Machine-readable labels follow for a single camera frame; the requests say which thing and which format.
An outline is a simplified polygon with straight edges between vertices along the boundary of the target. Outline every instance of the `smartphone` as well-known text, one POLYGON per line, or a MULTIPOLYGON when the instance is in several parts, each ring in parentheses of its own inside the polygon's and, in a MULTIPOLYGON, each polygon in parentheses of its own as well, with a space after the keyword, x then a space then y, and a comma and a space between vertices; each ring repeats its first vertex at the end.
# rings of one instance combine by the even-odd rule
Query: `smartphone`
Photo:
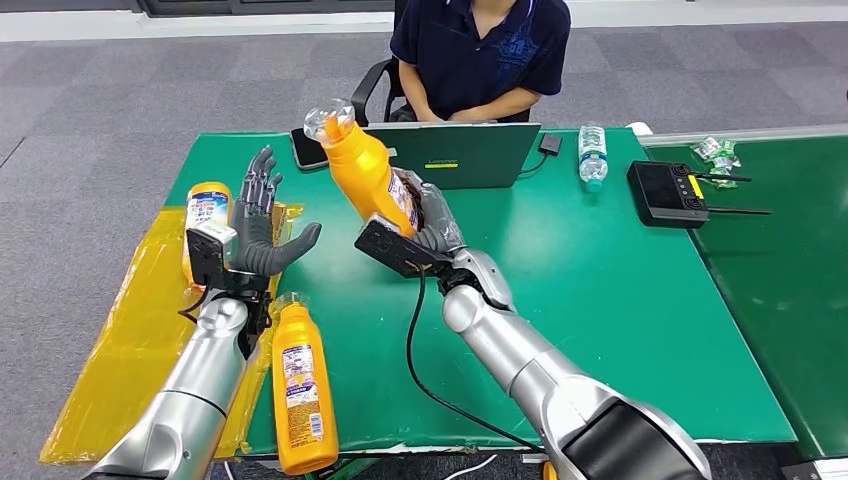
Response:
POLYGON ((302 128, 292 130, 291 136, 297 168, 314 170, 327 166, 327 154, 324 153, 320 143, 307 137, 302 128))

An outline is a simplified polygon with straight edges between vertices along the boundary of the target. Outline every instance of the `office chair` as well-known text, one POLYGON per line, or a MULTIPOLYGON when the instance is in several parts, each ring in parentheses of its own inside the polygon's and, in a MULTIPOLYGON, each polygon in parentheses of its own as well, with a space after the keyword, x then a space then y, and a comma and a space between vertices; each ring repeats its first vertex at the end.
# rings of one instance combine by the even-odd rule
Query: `office chair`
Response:
MULTIPOLYGON (((403 11, 406 9, 406 4, 407 0, 395 0, 394 28, 397 28, 398 23, 400 23, 403 11)), ((362 81, 359 82, 359 86, 356 87, 356 90, 353 92, 353 96, 350 99, 350 103, 353 104, 356 123, 358 123, 360 127, 368 126, 368 118, 365 116, 365 105, 368 103, 368 99, 371 98, 374 88, 377 86, 377 83, 380 81, 380 78, 384 73, 389 75, 389 93, 386 96, 386 107, 383 110, 384 122, 389 121, 389 115, 392 113, 392 103, 395 99, 404 98, 403 88, 400 85, 400 76, 398 74, 398 60, 392 57, 373 65, 370 69, 368 69, 368 73, 365 74, 362 81)), ((530 109, 511 115, 508 118, 508 121, 529 122, 530 109)))

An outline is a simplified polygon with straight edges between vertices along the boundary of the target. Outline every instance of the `robotic arm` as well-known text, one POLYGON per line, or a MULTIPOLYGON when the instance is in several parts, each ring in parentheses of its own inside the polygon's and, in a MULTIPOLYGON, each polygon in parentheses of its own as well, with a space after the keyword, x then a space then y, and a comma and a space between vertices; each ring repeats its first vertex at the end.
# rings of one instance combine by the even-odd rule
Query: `robotic arm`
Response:
POLYGON ((405 277, 423 270, 438 278, 445 324, 516 401, 558 478, 711 479, 703 453, 672 419, 587 375, 517 313, 497 265, 465 246, 438 188, 396 173, 419 197, 424 228, 409 240, 372 217, 355 245, 405 277))
MULTIPOLYGON (((268 325, 270 277, 318 240, 311 223, 274 247, 271 209, 282 175, 265 147, 251 161, 230 227, 211 222, 186 232, 192 277, 205 287, 197 328, 138 423, 83 480, 199 480, 221 438, 227 414, 268 325)), ((193 319, 186 311, 187 318, 193 319)))

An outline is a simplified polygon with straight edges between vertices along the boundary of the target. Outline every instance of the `laptop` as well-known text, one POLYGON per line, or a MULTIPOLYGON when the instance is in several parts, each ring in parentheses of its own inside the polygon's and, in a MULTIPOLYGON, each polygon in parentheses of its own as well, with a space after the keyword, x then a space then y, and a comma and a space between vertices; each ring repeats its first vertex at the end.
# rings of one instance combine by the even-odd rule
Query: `laptop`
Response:
POLYGON ((393 167, 441 189, 511 187, 539 123, 372 123, 393 167))

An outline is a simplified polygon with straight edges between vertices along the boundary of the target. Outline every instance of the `green table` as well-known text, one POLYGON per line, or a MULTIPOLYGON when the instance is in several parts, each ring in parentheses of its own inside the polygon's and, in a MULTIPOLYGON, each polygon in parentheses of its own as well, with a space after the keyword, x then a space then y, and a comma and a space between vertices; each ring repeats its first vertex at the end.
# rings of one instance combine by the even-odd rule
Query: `green table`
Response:
MULTIPOLYGON (((630 130, 607 133, 610 174, 598 196, 581 190, 576 132, 511 189, 446 193, 466 241, 487 251, 510 281, 515 304, 586 371, 652 403, 695 438, 793 441, 774 395, 685 231, 644 228, 624 172, 645 159, 630 130), (668 289, 685 285, 685 294, 668 289)), ((168 205, 204 180, 234 192, 263 145, 285 180, 281 201, 305 204, 300 224, 320 221, 317 246, 283 275, 280 291, 311 297, 322 331, 342 452, 450 451, 515 444, 434 403, 406 370, 404 338, 417 282, 355 250, 361 220, 326 170, 301 173, 284 134, 204 134, 191 150, 168 205)), ((532 153, 527 165, 539 155, 532 153)), ((422 381, 434 392, 514 434, 538 441, 521 412, 442 324, 430 283, 415 340, 422 381)), ((251 455, 276 450, 270 379, 248 432, 251 455)))
MULTIPOLYGON (((686 145, 705 135, 643 143, 654 160, 700 170, 686 145)), ((696 244, 802 453, 848 456, 848 125, 714 136, 739 141, 738 172, 754 181, 704 187, 707 203, 774 214, 716 216, 694 233, 696 244)))

